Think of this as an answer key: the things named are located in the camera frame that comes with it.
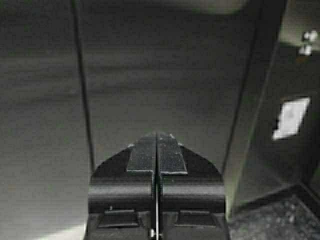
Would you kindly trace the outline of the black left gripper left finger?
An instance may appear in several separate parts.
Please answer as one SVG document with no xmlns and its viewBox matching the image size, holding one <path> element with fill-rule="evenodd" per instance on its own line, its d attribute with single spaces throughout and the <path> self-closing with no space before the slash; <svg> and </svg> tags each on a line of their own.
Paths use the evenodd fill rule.
<svg viewBox="0 0 320 240">
<path fill-rule="evenodd" d="M 88 189 L 88 240 L 154 240 L 156 133 L 102 162 Z"/>
</svg>

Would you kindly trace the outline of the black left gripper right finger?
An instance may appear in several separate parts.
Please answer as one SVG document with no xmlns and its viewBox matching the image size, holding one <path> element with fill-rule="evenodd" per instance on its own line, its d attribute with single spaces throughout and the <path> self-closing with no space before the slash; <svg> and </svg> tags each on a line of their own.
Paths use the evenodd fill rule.
<svg viewBox="0 0 320 240">
<path fill-rule="evenodd" d="M 228 240 L 223 177 L 215 165 L 164 132 L 156 135 L 162 240 Z"/>
</svg>

